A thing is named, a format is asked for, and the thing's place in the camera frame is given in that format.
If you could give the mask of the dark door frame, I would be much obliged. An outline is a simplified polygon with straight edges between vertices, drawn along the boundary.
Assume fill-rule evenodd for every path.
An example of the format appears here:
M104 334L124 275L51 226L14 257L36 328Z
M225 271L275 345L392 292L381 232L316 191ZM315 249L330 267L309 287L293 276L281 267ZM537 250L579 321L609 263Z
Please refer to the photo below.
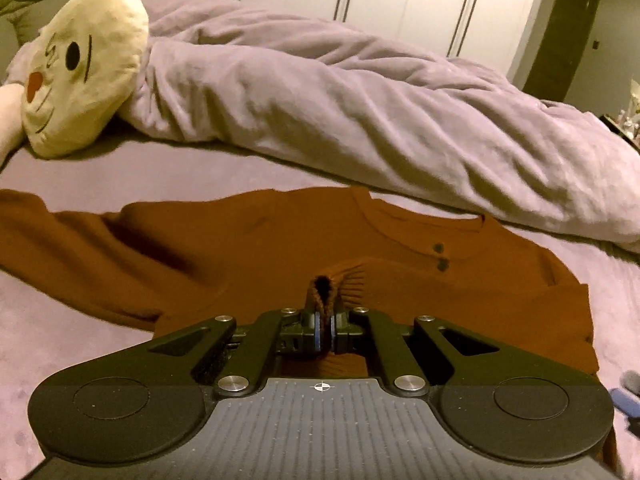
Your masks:
M523 91L563 101L573 82L600 0L554 0L544 36Z

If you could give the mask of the rust brown knit cardigan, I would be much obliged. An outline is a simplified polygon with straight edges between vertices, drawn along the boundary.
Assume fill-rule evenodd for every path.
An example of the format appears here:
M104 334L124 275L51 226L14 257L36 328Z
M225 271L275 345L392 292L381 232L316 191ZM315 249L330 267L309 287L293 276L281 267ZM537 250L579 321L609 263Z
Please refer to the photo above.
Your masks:
M447 219L362 188L256 191L212 202L52 212L1 194L1 265L88 315L164 336L230 314L429 314L578 368L599 368L586 285L489 216Z

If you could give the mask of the lilac rumpled duvet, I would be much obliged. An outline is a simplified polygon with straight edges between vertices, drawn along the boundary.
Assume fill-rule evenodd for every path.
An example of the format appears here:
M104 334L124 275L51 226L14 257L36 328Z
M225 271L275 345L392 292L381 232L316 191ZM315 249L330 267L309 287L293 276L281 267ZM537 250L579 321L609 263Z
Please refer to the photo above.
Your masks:
M382 190L639 248L639 157L596 116L463 58L236 0L142 0L119 114Z

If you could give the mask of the cream plush face pillow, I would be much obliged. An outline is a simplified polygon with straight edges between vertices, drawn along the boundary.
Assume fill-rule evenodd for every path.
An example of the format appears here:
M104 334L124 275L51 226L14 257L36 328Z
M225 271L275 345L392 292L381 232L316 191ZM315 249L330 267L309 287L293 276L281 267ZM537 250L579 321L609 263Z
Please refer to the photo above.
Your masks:
M21 48L1 86L1 158L51 159L96 140L132 92L149 40L141 0L70 0Z

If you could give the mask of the cluttered side table items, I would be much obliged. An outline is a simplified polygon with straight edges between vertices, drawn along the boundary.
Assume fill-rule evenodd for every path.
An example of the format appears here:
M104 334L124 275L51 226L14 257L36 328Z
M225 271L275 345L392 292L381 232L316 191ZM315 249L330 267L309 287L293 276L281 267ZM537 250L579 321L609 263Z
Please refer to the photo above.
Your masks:
M615 118L608 114L600 117L612 133L619 136L630 145L636 152L639 151L639 96L633 94L629 100L626 110L621 110Z

